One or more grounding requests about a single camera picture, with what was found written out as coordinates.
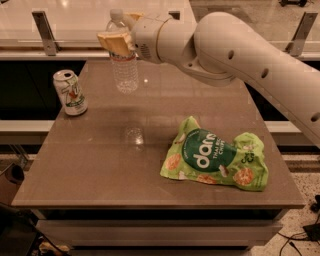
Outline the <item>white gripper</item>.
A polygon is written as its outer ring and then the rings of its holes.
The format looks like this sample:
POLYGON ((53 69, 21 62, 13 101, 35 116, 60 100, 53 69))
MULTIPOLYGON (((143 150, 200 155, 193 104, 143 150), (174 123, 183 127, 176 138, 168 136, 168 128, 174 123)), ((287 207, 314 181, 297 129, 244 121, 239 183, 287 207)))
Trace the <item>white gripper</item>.
POLYGON ((100 45, 109 52, 128 56, 136 49, 140 59, 158 64, 161 63, 157 50, 158 37, 162 27, 171 18, 171 15, 165 13, 153 13, 145 16, 141 12, 125 13, 123 16, 124 24, 132 29, 132 37, 127 31, 105 31, 99 32, 97 38, 100 45))

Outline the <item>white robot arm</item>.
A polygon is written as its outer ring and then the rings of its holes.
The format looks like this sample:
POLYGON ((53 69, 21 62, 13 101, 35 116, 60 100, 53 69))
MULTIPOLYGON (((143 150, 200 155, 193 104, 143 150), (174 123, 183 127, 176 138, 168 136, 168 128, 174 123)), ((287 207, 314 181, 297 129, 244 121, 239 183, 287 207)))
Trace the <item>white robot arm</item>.
POLYGON ((168 14, 139 17, 124 32, 100 32, 113 53, 169 63, 193 78, 225 86, 239 78, 320 147, 320 72, 272 46, 239 18, 210 13, 200 21, 168 14))

